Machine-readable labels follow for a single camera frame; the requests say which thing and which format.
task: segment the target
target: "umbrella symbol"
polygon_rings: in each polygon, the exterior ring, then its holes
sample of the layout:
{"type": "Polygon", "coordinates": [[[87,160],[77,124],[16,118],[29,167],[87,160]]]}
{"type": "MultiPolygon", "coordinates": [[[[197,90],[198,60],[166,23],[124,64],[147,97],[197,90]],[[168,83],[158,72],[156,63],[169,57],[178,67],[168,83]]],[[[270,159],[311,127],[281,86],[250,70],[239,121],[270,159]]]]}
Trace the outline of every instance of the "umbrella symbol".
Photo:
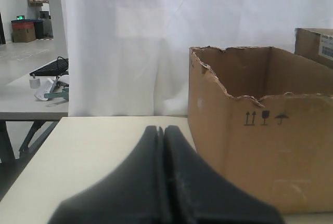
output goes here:
{"type": "Polygon", "coordinates": [[[281,125],[282,124],[282,119],[289,119],[289,117],[285,114],[285,113],[280,113],[279,115],[277,115],[275,117],[276,119],[280,119],[280,122],[278,123],[278,125],[281,125]]]}

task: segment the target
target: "floor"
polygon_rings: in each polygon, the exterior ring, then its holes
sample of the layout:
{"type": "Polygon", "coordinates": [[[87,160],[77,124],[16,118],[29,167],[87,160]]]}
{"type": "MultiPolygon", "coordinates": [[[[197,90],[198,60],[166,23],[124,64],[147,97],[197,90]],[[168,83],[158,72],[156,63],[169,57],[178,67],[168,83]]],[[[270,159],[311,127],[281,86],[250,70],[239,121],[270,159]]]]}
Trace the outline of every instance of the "floor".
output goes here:
{"type": "MultiPolygon", "coordinates": [[[[0,93],[6,84],[57,58],[52,40],[35,40],[29,43],[8,43],[0,46],[0,93]]],[[[7,129],[15,157],[19,157],[19,148],[27,135],[31,122],[7,122],[7,129]]],[[[49,124],[45,124],[35,135],[31,143],[49,124]]]]}

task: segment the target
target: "white backdrop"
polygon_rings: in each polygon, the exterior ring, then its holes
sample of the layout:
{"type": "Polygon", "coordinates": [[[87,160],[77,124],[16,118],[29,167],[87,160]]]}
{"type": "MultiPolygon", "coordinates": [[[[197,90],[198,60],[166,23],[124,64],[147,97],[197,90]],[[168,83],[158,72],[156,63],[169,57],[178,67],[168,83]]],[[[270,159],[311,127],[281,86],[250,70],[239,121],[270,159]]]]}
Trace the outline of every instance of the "white backdrop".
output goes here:
{"type": "Polygon", "coordinates": [[[70,116],[184,115],[190,46],[293,51],[333,0],[66,0],[70,116]]]}

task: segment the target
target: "black keyboard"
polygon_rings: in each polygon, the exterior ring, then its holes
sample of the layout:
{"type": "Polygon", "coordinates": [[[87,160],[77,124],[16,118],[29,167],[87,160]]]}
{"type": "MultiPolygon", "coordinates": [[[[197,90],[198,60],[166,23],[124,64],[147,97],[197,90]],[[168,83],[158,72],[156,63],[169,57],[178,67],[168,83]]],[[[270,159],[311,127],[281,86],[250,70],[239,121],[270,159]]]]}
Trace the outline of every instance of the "black keyboard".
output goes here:
{"type": "Polygon", "coordinates": [[[58,59],[47,64],[36,71],[30,73],[30,76],[59,76],[68,70],[68,59],[58,59]]]}

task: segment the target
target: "cardboard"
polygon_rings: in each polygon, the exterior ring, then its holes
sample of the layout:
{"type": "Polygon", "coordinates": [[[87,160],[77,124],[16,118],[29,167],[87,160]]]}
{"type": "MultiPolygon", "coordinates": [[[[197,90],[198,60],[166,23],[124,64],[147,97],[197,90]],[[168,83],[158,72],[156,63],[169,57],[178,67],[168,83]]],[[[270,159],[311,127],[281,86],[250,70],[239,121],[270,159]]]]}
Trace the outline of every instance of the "cardboard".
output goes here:
{"type": "Polygon", "coordinates": [[[333,210],[333,72],[274,47],[193,47],[188,122],[218,173],[282,213],[333,210]]]}
{"type": "Polygon", "coordinates": [[[31,42],[36,40],[33,22],[13,21],[11,26],[14,42],[31,42]]]}
{"type": "Polygon", "coordinates": [[[297,28],[295,54],[333,68],[333,29],[297,28]]]}

